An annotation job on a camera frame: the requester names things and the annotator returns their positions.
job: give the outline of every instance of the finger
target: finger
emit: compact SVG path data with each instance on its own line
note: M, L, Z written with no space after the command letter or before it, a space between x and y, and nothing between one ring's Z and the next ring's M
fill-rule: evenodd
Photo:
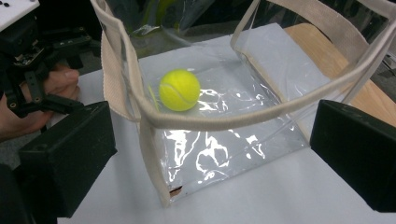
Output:
M26 100L26 102L30 102L32 100L32 96L30 95L29 88L26 82L23 82L21 85L22 94Z
M45 92L57 94L68 86L76 86L78 84L78 77L78 71L73 69L52 71L49 73L49 78L44 81Z
M69 86L65 88L63 91L57 93L57 95L62 96L64 98L69 98L72 100L76 100L79 94L79 86Z
M56 63L51 70L52 71L62 71L62 70L68 70L68 69L70 69L69 66L62 64L62 63Z
M32 122L31 125L26 126L26 128L22 130L23 135L40 130L47 124L47 122L50 120L50 118L53 115L52 111L46 111L46 112L37 111L34 113L36 113L35 119L32 119L31 117L29 117L29 119L34 120L35 122Z

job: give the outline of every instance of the white surface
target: white surface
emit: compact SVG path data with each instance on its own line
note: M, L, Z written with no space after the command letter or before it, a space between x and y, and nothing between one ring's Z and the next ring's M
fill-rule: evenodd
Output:
M257 61L285 100L299 98L330 82L276 23L242 32L236 48Z
M80 100L103 100L102 71L80 79ZM365 203L310 148L202 189L162 208L141 158L135 125L112 114L118 153L72 218L60 224L396 223Z
M3 5L0 6L0 32L40 5L38 0L1 1L3 2ZM9 3L9 7L5 7L4 3Z

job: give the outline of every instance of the clear plastic bag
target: clear plastic bag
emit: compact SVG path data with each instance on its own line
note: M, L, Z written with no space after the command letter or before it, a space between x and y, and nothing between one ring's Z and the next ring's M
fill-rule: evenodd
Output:
M348 103L396 33L384 1L92 2L106 34L105 97L138 124L165 206L309 147L318 100ZM176 68L201 83L189 111L159 101L161 77Z

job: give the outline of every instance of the black block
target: black block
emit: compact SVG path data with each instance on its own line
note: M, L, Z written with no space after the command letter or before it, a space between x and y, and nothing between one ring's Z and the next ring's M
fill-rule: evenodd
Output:
M33 213L73 216L116 151L107 102L86 105L40 134L20 150Z
M396 212L396 128L357 108L322 100L312 149L378 212Z
M35 17L33 14L27 14L0 32L0 52L14 57L20 56L37 38Z
M0 164L0 223L32 223L17 180L12 170L3 164Z

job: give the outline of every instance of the white table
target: white table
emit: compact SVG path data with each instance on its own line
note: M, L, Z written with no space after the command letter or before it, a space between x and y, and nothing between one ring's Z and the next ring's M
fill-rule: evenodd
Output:
M103 101L103 73L80 79L80 101ZM60 224L396 223L373 211L310 148L163 208L143 163L135 124L112 113L116 148L72 218Z

